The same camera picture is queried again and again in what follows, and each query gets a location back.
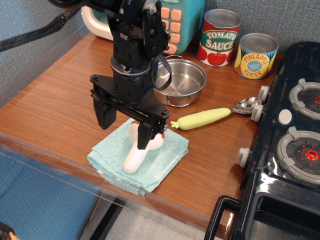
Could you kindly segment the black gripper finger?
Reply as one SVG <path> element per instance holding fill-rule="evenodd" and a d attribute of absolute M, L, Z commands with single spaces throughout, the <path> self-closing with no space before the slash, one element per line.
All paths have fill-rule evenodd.
<path fill-rule="evenodd" d="M 101 99 L 96 96 L 93 97 L 93 107 L 96 114 L 96 118 L 99 126 L 106 130 L 116 120 L 117 110 L 111 106 L 111 103 L 115 101 L 112 97 Z"/>
<path fill-rule="evenodd" d="M 145 150 L 149 141 L 153 140 L 158 133 L 159 128 L 156 125 L 148 122 L 140 123 L 137 132 L 137 148 L 139 150 Z"/>

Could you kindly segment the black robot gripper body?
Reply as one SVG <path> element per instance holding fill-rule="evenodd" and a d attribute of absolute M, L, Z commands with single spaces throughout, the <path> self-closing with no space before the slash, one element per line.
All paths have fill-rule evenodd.
<path fill-rule="evenodd" d="M 110 105 L 139 123 L 150 123 L 163 133 L 167 128 L 169 110 L 157 99 L 154 90 L 166 89 L 171 81 L 158 87 L 156 78 L 158 65 L 162 63 L 170 71 L 171 67 L 163 56 L 157 56 L 151 62 L 144 63 L 138 68 L 126 67 L 111 57 L 112 76 L 93 74 L 90 81 L 93 84 L 91 96 L 100 99 L 113 98 Z"/>

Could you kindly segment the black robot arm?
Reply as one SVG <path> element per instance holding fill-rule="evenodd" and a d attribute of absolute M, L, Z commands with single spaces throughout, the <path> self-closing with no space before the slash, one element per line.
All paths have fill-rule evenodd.
<path fill-rule="evenodd" d="M 161 18 L 159 0 L 54 0 L 53 5 L 66 10 L 89 7 L 107 17 L 113 37 L 110 58 L 112 76 L 94 74 L 91 96 L 98 123 L 107 129 L 117 112 L 139 122 L 137 147 L 144 150 L 149 141 L 167 127 L 169 110 L 156 98 L 154 90 L 165 90 L 168 78 L 157 85 L 158 65 L 171 67 L 163 56 L 169 46 Z"/>

